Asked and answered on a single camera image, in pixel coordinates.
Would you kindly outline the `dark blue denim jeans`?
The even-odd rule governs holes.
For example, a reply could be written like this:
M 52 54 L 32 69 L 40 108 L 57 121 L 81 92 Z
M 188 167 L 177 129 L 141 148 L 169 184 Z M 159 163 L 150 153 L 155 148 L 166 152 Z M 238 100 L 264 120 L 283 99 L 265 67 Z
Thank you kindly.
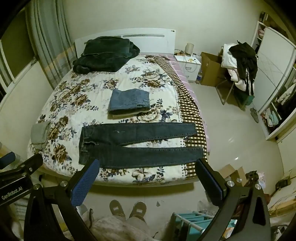
M 149 147 L 197 135 L 193 123 L 109 123 L 84 126 L 79 140 L 79 164 L 98 160 L 101 168 L 131 169 L 184 165 L 203 157 L 201 147 Z

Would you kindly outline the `grey folded cloth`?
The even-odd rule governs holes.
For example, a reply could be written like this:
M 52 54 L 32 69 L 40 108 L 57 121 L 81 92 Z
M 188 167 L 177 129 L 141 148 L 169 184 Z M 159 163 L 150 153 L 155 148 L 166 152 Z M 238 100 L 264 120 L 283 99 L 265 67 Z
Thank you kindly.
M 31 142 L 36 150 L 42 150 L 46 147 L 48 142 L 48 133 L 50 130 L 50 126 L 50 121 L 36 123 L 32 126 Z

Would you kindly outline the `teal storage rack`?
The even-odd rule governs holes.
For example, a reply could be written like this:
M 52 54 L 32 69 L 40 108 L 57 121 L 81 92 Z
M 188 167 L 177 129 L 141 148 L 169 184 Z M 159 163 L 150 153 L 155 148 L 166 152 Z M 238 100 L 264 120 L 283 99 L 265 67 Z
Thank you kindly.
M 211 224 L 214 216 L 200 213 L 173 213 L 171 221 L 173 233 L 171 240 L 198 240 L 205 229 Z

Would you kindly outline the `person's left shoe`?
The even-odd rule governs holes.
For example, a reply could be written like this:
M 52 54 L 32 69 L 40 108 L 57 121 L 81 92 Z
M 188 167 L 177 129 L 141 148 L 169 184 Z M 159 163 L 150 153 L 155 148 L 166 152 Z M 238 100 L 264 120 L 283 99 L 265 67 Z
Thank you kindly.
M 117 219 L 121 221 L 126 220 L 125 213 L 123 211 L 123 208 L 121 204 L 117 200 L 112 200 L 109 204 L 109 209 L 113 216 L 115 216 Z

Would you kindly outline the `person's shoe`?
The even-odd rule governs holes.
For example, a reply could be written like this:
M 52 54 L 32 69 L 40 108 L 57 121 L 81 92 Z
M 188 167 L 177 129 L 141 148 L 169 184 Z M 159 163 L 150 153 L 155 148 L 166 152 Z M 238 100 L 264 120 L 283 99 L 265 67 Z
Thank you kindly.
M 147 211 L 147 206 L 144 202 L 138 201 L 134 204 L 129 218 L 136 217 L 145 222 L 144 216 Z
M 109 209 L 113 216 L 115 216 L 117 219 L 121 221 L 126 220 L 125 213 L 123 211 L 123 208 L 121 204 L 117 200 L 112 200 L 109 204 Z

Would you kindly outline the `person's right shoe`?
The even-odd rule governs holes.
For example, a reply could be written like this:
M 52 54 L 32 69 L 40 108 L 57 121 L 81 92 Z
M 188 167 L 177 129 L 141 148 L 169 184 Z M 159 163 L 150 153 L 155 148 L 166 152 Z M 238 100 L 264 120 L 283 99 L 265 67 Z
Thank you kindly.
M 129 218 L 136 217 L 145 222 L 144 216 L 147 211 L 147 206 L 144 202 L 138 201 L 134 204 Z

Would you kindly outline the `checkered brown bed sheet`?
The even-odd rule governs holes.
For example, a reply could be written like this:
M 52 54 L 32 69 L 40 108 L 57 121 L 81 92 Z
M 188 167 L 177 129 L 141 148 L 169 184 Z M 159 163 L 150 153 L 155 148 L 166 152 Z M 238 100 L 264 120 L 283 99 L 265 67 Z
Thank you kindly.
M 191 96 L 189 90 L 180 79 L 177 72 L 170 65 L 168 60 L 161 56 L 147 55 L 145 57 L 150 63 L 156 63 L 172 79 L 178 94 L 178 104 L 183 122 L 195 124 L 197 134 L 185 138 L 186 147 L 200 147 L 203 150 L 203 158 L 208 160 L 207 138 L 203 124 L 203 119 L 196 101 Z

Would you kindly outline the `floral bed cover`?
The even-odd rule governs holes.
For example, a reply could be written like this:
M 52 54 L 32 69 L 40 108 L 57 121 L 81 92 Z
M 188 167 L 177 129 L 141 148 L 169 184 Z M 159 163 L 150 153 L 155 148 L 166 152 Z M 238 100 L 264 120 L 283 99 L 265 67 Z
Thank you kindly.
M 172 78 L 153 58 L 139 55 L 116 73 L 92 72 L 86 75 L 67 73 L 43 106 L 38 122 L 48 121 L 49 139 L 41 150 L 44 168 L 64 176 L 80 170 L 79 139 L 81 128 L 106 123 L 181 123 L 180 88 L 187 80 L 174 56 L 167 55 Z M 151 109 L 124 118 L 108 114 L 109 100 L 115 89 L 142 89 L 149 92 Z

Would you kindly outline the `folded light blue jeans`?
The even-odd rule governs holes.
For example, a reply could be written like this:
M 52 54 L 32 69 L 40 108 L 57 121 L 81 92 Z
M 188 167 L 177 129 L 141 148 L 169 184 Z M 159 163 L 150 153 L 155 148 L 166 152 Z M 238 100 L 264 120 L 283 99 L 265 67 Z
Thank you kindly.
M 135 88 L 112 91 L 108 109 L 110 114 L 123 115 L 146 110 L 150 110 L 149 92 Z

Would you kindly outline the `grey striped curtain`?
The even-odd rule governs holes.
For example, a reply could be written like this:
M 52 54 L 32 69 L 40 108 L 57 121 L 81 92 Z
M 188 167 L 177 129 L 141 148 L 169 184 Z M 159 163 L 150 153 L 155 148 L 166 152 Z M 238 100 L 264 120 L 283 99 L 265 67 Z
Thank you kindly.
M 49 84 L 56 88 L 76 60 L 62 1 L 30 1 L 26 23 L 34 53 Z

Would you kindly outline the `brown cardboard box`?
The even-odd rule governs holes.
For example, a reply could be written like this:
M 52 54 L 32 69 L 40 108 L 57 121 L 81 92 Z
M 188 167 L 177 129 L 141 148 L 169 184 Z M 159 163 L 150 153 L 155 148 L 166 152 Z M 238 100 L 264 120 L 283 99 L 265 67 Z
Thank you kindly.
M 226 69 L 221 67 L 222 57 L 202 52 L 201 58 L 201 85 L 216 87 L 224 80 Z

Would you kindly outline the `white bedside table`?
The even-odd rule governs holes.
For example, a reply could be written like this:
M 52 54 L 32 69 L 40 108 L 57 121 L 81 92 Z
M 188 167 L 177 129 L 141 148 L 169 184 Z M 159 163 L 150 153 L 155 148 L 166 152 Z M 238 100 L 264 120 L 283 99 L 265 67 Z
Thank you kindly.
M 175 55 L 181 70 L 189 82 L 195 82 L 201 69 L 201 62 L 194 56 Z

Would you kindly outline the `chair with clothes pile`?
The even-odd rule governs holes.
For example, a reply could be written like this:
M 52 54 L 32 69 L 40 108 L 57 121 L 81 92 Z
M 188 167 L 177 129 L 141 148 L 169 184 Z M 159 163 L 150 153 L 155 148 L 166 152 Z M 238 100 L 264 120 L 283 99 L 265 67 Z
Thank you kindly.
M 255 92 L 255 78 L 258 72 L 258 56 L 255 50 L 246 42 L 224 44 L 221 48 L 221 67 L 225 69 L 224 78 L 217 84 L 216 90 L 221 97 L 222 104 L 225 104 L 232 94 L 240 108 L 252 104 Z M 229 84 L 230 89 L 225 98 L 219 87 Z

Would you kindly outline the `cream table lamp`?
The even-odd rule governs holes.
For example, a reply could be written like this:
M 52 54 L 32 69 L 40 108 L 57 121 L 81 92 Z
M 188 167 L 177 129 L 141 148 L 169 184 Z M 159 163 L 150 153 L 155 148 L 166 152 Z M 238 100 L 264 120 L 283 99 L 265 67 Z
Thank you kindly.
M 194 44 L 187 43 L 185 46 L 185 54 L 191 56 L 193 53 L 193 49 L 194 49 Z

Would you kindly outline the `white bed headboard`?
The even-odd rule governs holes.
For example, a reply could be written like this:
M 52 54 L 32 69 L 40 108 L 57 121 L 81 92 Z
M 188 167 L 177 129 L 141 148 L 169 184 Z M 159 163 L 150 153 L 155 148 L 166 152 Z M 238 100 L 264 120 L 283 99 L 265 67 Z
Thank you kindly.
M 75 40 L 77 56 L 81 56 L 86 42 L 101 36 L 114 36 L 129 39 L 141 53 L 174 54 L 176 31 L 163 28 L 127 28 L 92 34 Z

